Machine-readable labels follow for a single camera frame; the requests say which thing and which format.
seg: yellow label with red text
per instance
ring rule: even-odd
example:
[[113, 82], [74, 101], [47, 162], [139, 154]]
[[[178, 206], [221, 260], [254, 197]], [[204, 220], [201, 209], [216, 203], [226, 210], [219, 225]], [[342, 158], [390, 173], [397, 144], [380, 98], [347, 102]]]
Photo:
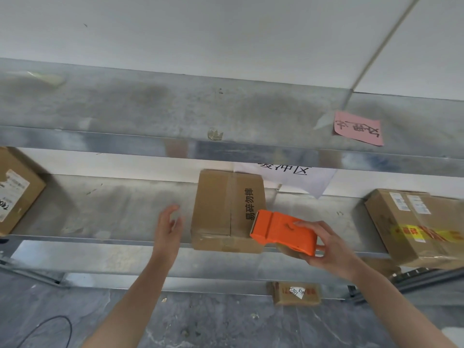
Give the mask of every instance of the yellow label with red text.
[[391, 232], [396, 240], [402, 240], [406, 237], [421, 243], [430, 239], [451, 243], [464, 242], [463, 234], [458, 231], [432, 229], [424, 226], [397, 225], [391, 227]]

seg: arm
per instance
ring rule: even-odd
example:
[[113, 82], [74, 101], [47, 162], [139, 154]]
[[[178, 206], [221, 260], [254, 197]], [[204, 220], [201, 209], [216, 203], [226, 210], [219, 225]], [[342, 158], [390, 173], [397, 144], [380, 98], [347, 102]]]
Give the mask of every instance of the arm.
[[171, 213], [178, 208], [171, 205], [159, 214], [147, 266], [95, 333], [86, 339], [83, 348], [137, 347], [179, 251], [183, 221], [170, 221]]
[[324, 243], [322, 257], [301, 255], [309, 265], [351, 281], [401, 348], [457, 348], [383, 275], [366, 265], [323, 221], [295, 222], [313, 229]]

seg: gray floor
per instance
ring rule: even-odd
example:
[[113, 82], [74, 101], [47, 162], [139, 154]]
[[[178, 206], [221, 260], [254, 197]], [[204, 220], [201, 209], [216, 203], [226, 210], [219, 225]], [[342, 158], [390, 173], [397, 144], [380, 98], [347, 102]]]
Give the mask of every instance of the gray floor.
[[[0, 346], [16, 348], [43, 320], [67, 316], [70, 347], [79, 347], [124, 295], [123, 290], [60, 289], [0, 273]], [[439, 328], [464, 326], [464, 307], [421, 306]], [[64, 319], [43, 325], [24, 347], [64, 348]], [[394, 347], [366, 306], [326, 302], [277, 307], [269, 297], [163, 293], [140, 347]]]

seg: orange device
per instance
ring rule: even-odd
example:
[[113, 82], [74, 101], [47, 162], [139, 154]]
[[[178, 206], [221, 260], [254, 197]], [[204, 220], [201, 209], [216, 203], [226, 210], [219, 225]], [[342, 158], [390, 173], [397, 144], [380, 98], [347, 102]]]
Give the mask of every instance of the orange device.
[[294, 225], [295, 221], [302, 220], [280, 212], [259, 210], [250, 236], [262, 245], [280, 243], [294, 251], [314, 256], [317, 234], [309, 228]]

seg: white wall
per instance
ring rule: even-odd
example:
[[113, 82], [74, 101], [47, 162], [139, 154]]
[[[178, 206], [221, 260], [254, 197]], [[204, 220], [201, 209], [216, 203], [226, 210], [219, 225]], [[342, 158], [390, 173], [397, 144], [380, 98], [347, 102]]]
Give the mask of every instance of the white wall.
[[355, 90], [464, 100], [464, 0], [420, 0]]
[[[225, 161], [30, 148], [19, 150], [41, 167], [36, 168], [38, 171], [47, 170], [51, 174], [197, 183], [204, 168], [233, 171], [233, 163]], [[265, 182], [265, 187], [278, 188], [279, 184]], [[464, 178], [351, 170], [338, 170], [324, 194], [362, 198], [375, 188], [464, 198]], [[302, 192], [286, 186], [282, 186], [281, 191]]]
[[1, 0], [0, 57], [353, 85], [412, 0]]

